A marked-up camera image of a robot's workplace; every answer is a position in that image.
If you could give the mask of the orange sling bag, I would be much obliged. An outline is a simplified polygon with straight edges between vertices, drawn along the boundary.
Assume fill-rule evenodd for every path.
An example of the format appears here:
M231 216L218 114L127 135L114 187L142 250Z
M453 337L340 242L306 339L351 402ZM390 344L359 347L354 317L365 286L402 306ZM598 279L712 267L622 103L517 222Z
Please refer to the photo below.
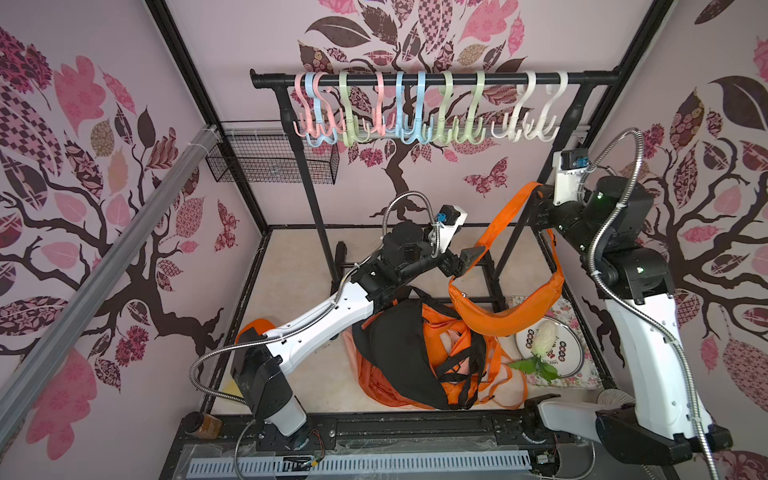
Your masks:
M509 337L538 322L554 306L565 286L556 253L556 237L525 225L530 199L541 185L523 186L500 210L476 245L482 256L463 279L448 283L452 306L471 330Z

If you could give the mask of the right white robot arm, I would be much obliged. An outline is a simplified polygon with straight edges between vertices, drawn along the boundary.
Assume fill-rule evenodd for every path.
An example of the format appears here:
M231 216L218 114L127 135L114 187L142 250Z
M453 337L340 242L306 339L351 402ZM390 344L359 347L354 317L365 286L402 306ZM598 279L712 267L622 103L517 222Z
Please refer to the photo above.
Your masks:
M706 411L680 339L670 267L658 251L636 239L653 205L640 184L645 139L628 128L608 145L634 143L628 177L605 176L585 186L610 150L590 157L585 149L557 153L553 185L535 188L528 223L549 230L578 253L620 336L633 399L599 405L555 397L536 401L545 428L600 443L616 460L633 465L674 466L701 455L711 478L715 455L732 445L728 429Z

